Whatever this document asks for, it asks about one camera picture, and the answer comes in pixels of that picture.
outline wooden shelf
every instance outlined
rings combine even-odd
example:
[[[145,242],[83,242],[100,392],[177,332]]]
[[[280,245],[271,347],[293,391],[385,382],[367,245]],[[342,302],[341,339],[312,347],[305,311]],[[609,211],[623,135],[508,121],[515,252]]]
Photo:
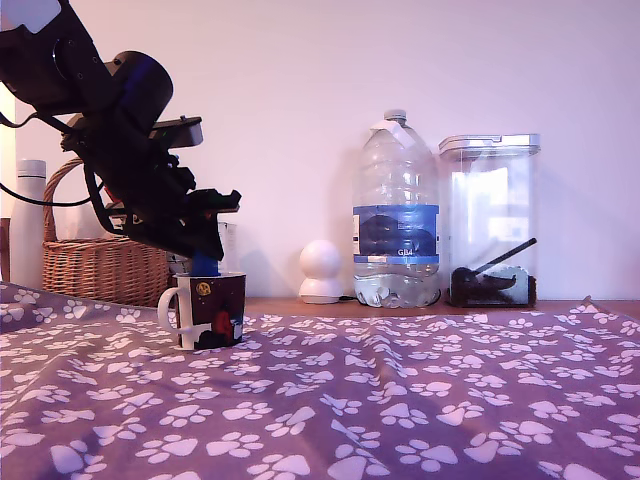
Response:
[[[496,311],[541,311],[566,312],[581,303],[580,300],[541,300],[535,308],[456,308],[444,302],[424,308],[373,308],[361,305],[356,300],[329,305],[310,305],[299,298],[247,298],[247,313],[265,313],[277,315],[305,315],[312,317],[413,317],[419,315],[467,315],[469,313],[487,313]],[[640,300],[602,300],[594,301],[598,307],[613,313],[629,315],[640,319]]]

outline white mug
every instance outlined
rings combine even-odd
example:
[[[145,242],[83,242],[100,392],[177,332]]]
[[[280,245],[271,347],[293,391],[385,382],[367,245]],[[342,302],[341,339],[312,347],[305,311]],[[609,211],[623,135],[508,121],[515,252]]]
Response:
[[[158,323],[177,333],[185,350],[230,347],[242,340],[245,283],[243,273],[218,277],[175,275],[178,286],[166,290],[158,301]],[[178,296],[177,328],[169,322],[169,303]]]

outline purple blanket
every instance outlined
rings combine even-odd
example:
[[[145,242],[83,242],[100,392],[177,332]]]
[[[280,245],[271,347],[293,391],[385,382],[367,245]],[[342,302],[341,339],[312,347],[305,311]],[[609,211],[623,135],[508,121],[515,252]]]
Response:
[[[640,323],[592,305],[251,315],[193,353],[152,309],[0,296],[2,478],[640,477]]]

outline white thermos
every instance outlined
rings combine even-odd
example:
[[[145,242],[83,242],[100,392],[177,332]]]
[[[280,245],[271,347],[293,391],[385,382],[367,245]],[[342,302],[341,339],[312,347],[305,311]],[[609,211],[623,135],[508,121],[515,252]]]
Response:
[[[17,193],[42,201],[47,164],[42,160],[20,160],[16,165]],[[42,288],[42,206],[16,199],[9,224],[11,283]]]

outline container lid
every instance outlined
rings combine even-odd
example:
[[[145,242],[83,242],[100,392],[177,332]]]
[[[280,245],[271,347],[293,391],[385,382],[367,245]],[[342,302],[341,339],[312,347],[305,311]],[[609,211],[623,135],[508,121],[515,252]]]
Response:
[[[16,174],[18,177],[47,178],[47,162],[44,160],[18,160]]]
[[[540,134],[459,135],[445,138],[439,147],[441,156],[453,160],[475,160],[480,156],[535,155],[540,151]]]
[[[400,108],[394,108],[392,110],[387,110],[384,112],[385,120],[406,120],[407,112]]]

